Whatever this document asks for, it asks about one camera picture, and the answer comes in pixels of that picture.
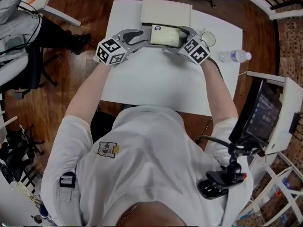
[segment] blue object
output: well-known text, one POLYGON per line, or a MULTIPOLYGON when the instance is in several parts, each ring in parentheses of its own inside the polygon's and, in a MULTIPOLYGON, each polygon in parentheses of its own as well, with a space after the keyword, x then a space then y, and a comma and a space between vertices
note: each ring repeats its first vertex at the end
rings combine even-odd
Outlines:
POLYGON ((43 204, 40 205, 39 212, 42 218, 48 217, 48 211, 46 210, 46 207, 43 204))
POLYGON ((289 181, 288 181, 288 179, 286 177, 283 178, 282 182, 283 182, 283 184, 285 185, 285 187, 287 189, 291 189, 292 188, 291 185, 290 185, 290 183, 289 183, 289 181))
POLYGON ((287 219, 286 214, 282 214, 280 217, 280 222, 285 226, 287 221, 288 221, 288 219, 287 219))

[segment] screen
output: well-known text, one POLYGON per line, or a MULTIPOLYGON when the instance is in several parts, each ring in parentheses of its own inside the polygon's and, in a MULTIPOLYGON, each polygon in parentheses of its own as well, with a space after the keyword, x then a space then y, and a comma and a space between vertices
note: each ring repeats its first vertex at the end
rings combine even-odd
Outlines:
POLYGON ((242 146, 267 145, 276 126, 282 104, 269 85, 253 79, 245 105, 229 140, 242 146))
POLYGON ((247 133, 267 141, 279 116, 278 107, 261 93, 254 113, 247 127, 247 133))

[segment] cable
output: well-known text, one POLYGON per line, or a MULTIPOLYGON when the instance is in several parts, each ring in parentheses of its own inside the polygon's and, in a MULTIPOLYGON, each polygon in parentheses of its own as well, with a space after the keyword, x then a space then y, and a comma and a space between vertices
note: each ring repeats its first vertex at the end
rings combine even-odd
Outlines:
POLYGON ((210 3, 210 6, 215 9, 217 7, 217 5, 215 5, 215 3, 213 2, 213 0, 206 0, 210 3))
POLYGON ((27 43, 19 44, 19 45, 16 45, 16 46, 11 47, 11 48, 9 48, 9 49, 7 49, 7 50, 5 50, 5 51, 2 51, 2 52, 0 52, 0 56, 3 55, 3 54, 5 54, 5 53, 7 53, 7 52, 10 52, 10 51, 13 51, 13 50, 20 50, 20 49, 23 49, 23 48, 27 47, 29 44, 32 43, 32 42, 30 42, 30 41, 31 41, 31 39, 33 38, 34 34, 36 33, 37 29, 38 29, 39 26, 40 26, 40 21, 41 21, 41 19, 42 19, 42 16, 38 13, 38 11, 37 11, 32 5, 30 5, 30 4, 28 4, 28 3, 24 2, 24 1, 21 1, 21 2, 23 2, 23 3, 27 4, 28 6, 32 7, 32 8, 35 10, 35 13, 34 13, 33 11, 30 11, 30 10, 28 10, 28 9, 26 9, 26 8, 24 8, 24 7, 22 7, 22 6, 20 6, 20 5, 17 5, 17 7, 23 9, 24 11, 30 12, 30 13, 32 13, 32 14, 37 14, 37 15, 38 15, 38 18, 39 18, 39 23, 38 23, 37 27, 35 28, 33 34, 31 35, 31 37, 29 38, 29 40, 28 40, 27 43))
POLYGON ((223 76, 222 76, 222 74, 221 74, 221 71, 220 71, 220 68, 219 68, 218 64, 217 64, 212 58, 210 58, 210 57, 208 57, 207 60, 209 60, 209 61, 211 61, 213 64, 215 64, 215 66, 216 66, 217 69, 218 69, 218 72, 220 73, 220 76, 221 76, 222 79, 223 79, 223 76))
POLYGON ((248 72, 248 70, 246 71, 246 72, 242 72, 242 73, 240 73, 238 76, 240 76, 240 75, 242 75, 242 74, 244 74, 244 73, 247 73, 248 72))
POLYGON ((217 138, 214 138, 214 137, 210 137, 210 136, 207 136, 207 135, 200 135, 196 138, 196 140, 200 140, 201 138, 204 138, 204 139, 207 139, 207 140, 211 140, 213 142, 216 142, 216 143, 219 143, 225 147, 229 147, 229 143, 225 142, 224 140, 220 140, 220 139, 217 139, 217 138))

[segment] black shoe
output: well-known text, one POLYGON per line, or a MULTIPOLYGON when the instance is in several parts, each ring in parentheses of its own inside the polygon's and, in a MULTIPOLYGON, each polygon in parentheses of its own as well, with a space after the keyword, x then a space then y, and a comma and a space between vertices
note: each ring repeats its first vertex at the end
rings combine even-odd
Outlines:
POLYGON ((78 45, 72 52, 76 55, 80 55, 83 48, 90 42, 91 35, 90 34, 83 34, 83 35, 73 35, 78 40, 78 45))

